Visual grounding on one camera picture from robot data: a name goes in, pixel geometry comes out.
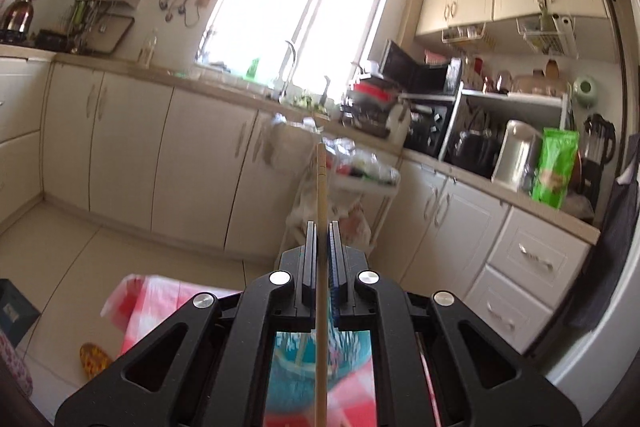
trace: window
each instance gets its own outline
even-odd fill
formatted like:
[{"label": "window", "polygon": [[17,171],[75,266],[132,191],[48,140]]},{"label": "window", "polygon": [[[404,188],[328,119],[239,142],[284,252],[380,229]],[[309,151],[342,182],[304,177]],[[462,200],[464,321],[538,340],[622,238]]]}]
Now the window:
[{"label": "window", "polygon": [[332,83],[339,100],[362,58],[380,0],[222,0],[203,38],[200,61],[271,87],[287,78],[298,49],[293,84],[314,93]]}]

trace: plastic bag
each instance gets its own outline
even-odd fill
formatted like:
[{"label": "plastic bag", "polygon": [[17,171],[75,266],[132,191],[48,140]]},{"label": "plastic bag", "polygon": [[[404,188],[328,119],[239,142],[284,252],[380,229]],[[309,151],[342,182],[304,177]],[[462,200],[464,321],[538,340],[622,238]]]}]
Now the plastic bag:
[{"label": "plastic bag", "polygon": [[531,195],[533,200],[560,208],[574,169],[579,141],[577,131],[544,130],[538,175]]}]

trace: bottle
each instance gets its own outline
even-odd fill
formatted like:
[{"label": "bottle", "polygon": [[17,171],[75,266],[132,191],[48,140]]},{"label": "bottle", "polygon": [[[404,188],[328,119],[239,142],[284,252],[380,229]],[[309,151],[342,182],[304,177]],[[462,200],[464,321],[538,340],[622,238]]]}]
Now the bottle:
[{"label": "bottle", "polygon": [[138,65],[140,67],[148,69],[149,65],[151,65],[151,58],[154,56],[156,44],[158,44],[158,28],[154,28],[146,37],[144,44],[142,44],[140,55],[138,55]]}]

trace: wooden stick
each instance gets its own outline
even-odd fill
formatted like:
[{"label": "wooden stick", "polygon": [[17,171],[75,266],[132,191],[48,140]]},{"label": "wooden stick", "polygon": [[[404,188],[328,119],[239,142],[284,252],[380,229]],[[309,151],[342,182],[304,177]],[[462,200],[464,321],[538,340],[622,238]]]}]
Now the wooden stick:
[{"label": "wooden stick", "polygon": [[327,365],[329,356],[328,309],[328,202],[326,189],[326,149],[318,144],[318,260],[316,262],[316,408],[315,427],[326,427]]}]

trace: metal bolt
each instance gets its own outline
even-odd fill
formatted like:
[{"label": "metal bolt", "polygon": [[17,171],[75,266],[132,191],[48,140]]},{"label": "metal bolt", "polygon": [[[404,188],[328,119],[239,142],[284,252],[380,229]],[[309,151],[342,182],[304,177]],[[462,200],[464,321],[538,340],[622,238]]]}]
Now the metal bolt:
[{"label": "metal bolt", "polygon": [[196,308],[208,308],[213,304],[214,298],[208,293],[199,293],[193,298],[193,305]]},{"label": "metal bolt", "polygon": [[287,272],[284,272],[284,271],[280,270],[280,271],[277,271],[277,272],[273,272],[269,276],[269,280],[273,284],[276,284],[278,286],[282,286],[283,284],[286,284],[291,280],[291,276]]},{"label": "metal bolt", "polygon": [[438,292],[433,296],[433,300],[440,306],[451,306],[456,298],[449,292]]},{"label": "metal bolt", "polygon": [[371,270],[366,270],[358,273],[358,279],[360,279],[360,282],[364,282],[365,284],[375,284],[380,280],[380,275],[372,272]]}]

